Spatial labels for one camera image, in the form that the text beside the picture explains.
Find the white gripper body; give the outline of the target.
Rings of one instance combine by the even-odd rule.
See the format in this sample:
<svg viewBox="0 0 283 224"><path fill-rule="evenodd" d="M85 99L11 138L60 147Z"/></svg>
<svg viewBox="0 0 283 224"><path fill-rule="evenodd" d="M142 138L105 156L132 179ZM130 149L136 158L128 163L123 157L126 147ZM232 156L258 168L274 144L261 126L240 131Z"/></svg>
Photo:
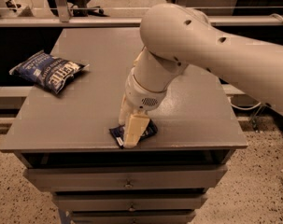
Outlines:
<svg viewBox="0 0 283 224"><path fill-rule="evenodd" d="M134 77L131 70L125 82L124 102L131 109L150 111L156 109L166 96L166 91L148 91Z"/></svg>

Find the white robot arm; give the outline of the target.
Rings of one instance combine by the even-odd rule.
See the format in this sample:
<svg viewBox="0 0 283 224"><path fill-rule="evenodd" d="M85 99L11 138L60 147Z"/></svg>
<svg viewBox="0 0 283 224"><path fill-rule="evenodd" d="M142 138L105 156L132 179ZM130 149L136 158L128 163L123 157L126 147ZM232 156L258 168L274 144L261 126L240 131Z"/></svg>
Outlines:
<svg viewBox="0 0 283 224"><path fill-rule="evenodd" d="M144 48L125 82L123 145L139 142L148 112L188 65L203 68L283 116L283 46L216 29L203 12L175 4L150 8L140 23Z"/></svg>

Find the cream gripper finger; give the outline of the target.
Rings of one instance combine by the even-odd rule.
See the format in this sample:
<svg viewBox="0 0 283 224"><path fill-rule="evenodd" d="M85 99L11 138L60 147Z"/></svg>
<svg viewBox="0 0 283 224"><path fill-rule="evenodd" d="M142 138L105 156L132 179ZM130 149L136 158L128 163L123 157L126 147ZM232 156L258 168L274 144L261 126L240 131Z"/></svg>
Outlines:
<svg viewBox="0 0 283 224"><path fill-rule="evenodd" d="M119 125L125 124L127 117L132 114L133 110L134 110L134 106L127 99L126 95L123 95L120 106Z"/></svg>
<svg viewBox="0 0 283 224"><path fill-rule="evenodd" d="M125 121L124 147L133 148L137 145L141 135L146 130L150 118L145 113L133 113Z"/></svg>

